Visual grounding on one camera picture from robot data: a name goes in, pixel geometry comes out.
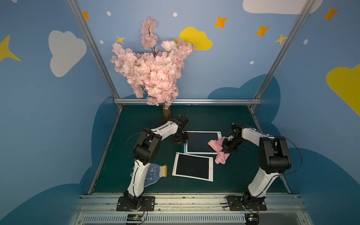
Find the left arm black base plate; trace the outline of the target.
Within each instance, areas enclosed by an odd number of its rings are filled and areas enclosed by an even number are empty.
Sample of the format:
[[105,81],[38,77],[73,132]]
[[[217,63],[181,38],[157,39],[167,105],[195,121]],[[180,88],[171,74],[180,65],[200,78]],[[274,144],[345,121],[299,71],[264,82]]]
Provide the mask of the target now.
[[142,197],[142,201],[136,203],[135,206],[132,206],[124,196],[121,196],[118,199],[116,211],[117,212],[139,212],[139,211],[149,211],[153,212],[155,207],[155,200],[154,196],[144,196]]

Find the pink cloth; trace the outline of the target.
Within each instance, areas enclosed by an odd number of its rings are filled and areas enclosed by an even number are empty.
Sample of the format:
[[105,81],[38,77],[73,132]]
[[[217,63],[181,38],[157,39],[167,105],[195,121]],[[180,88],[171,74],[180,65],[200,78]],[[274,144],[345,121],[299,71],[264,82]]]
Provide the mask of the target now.
[[220,138],[218,140],[210,140],[208,142],[208,145],[217,153],[217,156],[216,156],[216,159],[215,159],[216,164],[224,165],[226,163],[226,160],[230,156],[230,153],[223,152],[224,148],[222,147],[222,144],[223,144],[223,142],[225,140],[227,140],[227,138],[222,137],[222,138]]

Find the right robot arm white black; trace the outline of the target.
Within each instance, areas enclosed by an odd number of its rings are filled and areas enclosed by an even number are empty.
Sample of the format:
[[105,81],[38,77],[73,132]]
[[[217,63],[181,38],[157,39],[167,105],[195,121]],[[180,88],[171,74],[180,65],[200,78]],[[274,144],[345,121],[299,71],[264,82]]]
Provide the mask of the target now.
[[266,193],[272,183],[292,167],[287,139],[271,136],[255,128],[232,124],[233,135],[223,143],[223,152],[237,153],[238,147],[245,142],[258,146],[259,169],[253,181],[242,196],[226,197],[231,211],[266,211]]

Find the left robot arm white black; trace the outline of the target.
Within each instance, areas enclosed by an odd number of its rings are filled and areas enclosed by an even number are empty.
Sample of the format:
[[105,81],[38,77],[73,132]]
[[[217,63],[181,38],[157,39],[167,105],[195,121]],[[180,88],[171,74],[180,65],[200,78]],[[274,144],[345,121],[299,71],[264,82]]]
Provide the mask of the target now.
[[187,117],[179,115],[157,128],[145,128],[139,133],[140,136],[133,148],[133,176],[123,196],[119,198],[120,211],[137,211],[144,205],[143,192],[146,174],[159,152],[161,142],[172,137],[175,144],[184,144],[188,140],[188,133],[184,131],[187,123]]

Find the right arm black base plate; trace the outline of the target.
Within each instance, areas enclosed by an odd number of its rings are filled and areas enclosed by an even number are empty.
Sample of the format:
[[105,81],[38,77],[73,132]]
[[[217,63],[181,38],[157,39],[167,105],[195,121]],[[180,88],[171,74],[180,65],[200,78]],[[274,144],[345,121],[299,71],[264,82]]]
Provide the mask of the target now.
[[230,211],[267,211],[265,197],[250,197],[229,195],[226,197]]

